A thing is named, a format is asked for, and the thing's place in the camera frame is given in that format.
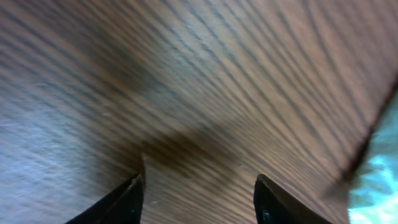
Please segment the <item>teal snack wrapper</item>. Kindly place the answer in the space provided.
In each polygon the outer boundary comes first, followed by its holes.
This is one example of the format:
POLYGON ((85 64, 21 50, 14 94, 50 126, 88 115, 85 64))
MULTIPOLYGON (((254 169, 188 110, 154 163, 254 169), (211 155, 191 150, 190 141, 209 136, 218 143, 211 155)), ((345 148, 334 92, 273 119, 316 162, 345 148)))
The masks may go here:
POLYGON ((348 199, 350 223, 397 224, 397 92, 370 137, 348 199))

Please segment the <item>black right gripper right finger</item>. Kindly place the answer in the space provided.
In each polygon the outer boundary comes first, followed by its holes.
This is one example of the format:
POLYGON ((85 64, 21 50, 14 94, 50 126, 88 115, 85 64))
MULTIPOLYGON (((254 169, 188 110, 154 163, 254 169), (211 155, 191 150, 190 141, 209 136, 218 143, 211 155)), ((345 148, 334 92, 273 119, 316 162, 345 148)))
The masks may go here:
POLYGON ((258 224, 331 224, 264 174, 257 176, 253 202, 258 224))

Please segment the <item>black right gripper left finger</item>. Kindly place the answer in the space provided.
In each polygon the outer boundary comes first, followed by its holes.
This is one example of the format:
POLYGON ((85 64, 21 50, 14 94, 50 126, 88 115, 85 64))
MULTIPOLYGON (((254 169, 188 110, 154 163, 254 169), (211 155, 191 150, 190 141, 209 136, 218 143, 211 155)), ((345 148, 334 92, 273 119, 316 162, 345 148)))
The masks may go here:
POLYGON ((134 175, 66 224, 140 224, 144 179, 134 175))

